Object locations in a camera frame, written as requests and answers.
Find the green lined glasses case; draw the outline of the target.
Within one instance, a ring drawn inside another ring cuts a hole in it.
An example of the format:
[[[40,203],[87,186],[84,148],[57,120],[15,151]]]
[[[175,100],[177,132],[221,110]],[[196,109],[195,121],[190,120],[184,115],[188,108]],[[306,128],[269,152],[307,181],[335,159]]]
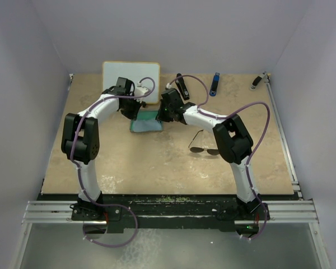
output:
[[[163,130],[163,122],[157,120],[157,110],[140,111],[135,120],[130,122],[130,131],[133,133],[160,132]]]

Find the aviator sunglasses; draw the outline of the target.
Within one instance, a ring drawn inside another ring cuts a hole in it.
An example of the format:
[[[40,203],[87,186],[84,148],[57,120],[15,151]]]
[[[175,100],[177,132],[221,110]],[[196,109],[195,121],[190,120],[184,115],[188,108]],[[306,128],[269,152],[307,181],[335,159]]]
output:
[[[218,156],[220,154],[214,135],[203,129],[199,130],[195,134],[188,146],[188,149],[190,152],[195,154],[200,154],[203,152],[206,152],[212,156]]]

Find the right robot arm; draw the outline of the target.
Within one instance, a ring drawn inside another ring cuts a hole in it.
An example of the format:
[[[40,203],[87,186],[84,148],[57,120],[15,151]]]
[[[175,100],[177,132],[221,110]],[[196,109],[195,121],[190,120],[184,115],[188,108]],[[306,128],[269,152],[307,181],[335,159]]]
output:
[[[251,219],[261,207],[265,219],[268,219],[268,210],[253,178],[251,159],[256,149],[239,115],[221,116],[200,109],[191,102],[184,103],[176,89],[167,89],[161,96],[157,120],[176,121],[213,133],[218,154],[230,164],[234,175],[239,215],[243,219]]]

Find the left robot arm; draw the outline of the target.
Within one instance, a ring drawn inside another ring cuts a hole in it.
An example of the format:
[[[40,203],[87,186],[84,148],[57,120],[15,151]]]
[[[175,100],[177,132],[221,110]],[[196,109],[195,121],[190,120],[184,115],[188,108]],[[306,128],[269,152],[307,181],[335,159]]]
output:
[[[72,162],[80,186],[77,203],[71,206],[73,216],[98,220],[105,215],[102,191],[97,182],[95,159],[100,149],[99,124],[111,114],[121,111],[128,119],[136,119],[143,99],[155,89],[119,77],[114,86],[83,111],[64,117],[61,151]]]

